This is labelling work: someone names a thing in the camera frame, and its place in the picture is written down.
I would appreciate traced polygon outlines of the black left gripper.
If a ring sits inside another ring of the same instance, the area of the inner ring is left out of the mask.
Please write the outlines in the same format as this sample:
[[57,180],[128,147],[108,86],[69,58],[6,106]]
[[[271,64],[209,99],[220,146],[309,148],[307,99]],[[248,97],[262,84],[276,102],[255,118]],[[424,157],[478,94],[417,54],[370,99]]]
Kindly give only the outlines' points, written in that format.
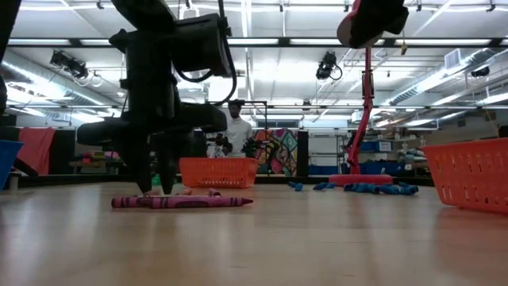
[[[121,85],[128,91],[128,110],[119,118],[86,123],[77,129],[77,142],[103,145],[117,140],[117,152],[143,194],[152,190],[148,136],[187,133],[195,128],[209,132],[227,127],[225,114],[210,104],[181,102],[177,79],[171,71],[170,41],[150,32],[121,30],[110,43],[126,57],[127,77]],[[175,183],[178,153],[170,137],[156,139],[158,173],[165,195]]]

